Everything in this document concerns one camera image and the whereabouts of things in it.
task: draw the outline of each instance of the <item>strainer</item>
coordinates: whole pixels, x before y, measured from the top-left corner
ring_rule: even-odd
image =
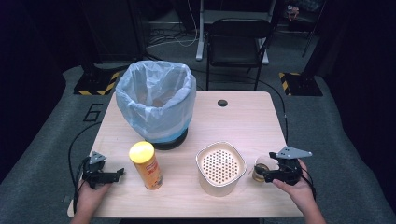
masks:
[[[217,142],[202,149],[196,156],[199,182],[206,193],[222,197],[235,187],[247,165],[239,152],[227,142]]]

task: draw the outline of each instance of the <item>table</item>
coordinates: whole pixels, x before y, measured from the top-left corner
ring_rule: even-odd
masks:
[[[218,10],[205,10],[204,0],[201,0],[200,13],[199,13],[199,38],[198,38],[198,48],[195,55],[196,61],[201,61],[204,55],[204,23],[213,23],[214,21],[220,20],[222,18],[239,18],[239,19],[265,19],[270,21],[273,15],[276,0],[271,1],[270,10],[266,12],[242,12],[242,11],[218,11]],[[260,40],[260,45],[265,42],[265,38]],[[267,51],[264,52],[264,57],[262,58],[262,64],[267,65],[269,63]]]
[[[125,168],[114,183],[96,217],[300,217],[289,195],[271,183],[251,177],[261,154],[278,152],[286,143],[271,96],[263,91],[198,91],[189,133],[184,143],[171,150],[156,150],[163,185],[144,187],[128,158],[130,147],[143,138],[126,122],[112,96],[92,150],[107,156],[105,172]],[[226,100],[227,106],[219,106]],[[247,163],[246,173],[225,197],[204,192],[198,182],[196,154],[204,147],[227,141]],[[72,204],[68,215],[73,216]]]

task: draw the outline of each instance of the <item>chips can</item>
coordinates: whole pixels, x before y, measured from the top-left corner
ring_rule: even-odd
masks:
[[[163,176],[150,142],[134,144],[129,150],[129,159],[134,163],[147,189],[158,189],[163,184]]]

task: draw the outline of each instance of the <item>person's hand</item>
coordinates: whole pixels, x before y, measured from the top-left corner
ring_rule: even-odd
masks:
[[[303,176],[308,179],[305,163],[303,163],[303,161],[300,159],[298,161],[303,168]],[[312,189],[304,179],[300,178],[299,182],[297,182],[294,186],[288,185],[287,183],[284,183],[278,179],[274,179],[273,184],[289,194],[293,202],[297,205],[298,209],[300,209],[300,211],[303,213],[305,223],[326,223],[322,214],[320,213],[317,203],[315,202]]]
[[[99,189],[92,189],[87,182],[79,181],[77,212],[71,223],[89,223],[111,185],[104,184]]]

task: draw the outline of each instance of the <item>white plastic bag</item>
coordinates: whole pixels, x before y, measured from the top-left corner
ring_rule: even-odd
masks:
[[[173,141],[187,130],[195,96],[195,77],[182,63],[133,63],[116,87],[122,115],[150,143]]]

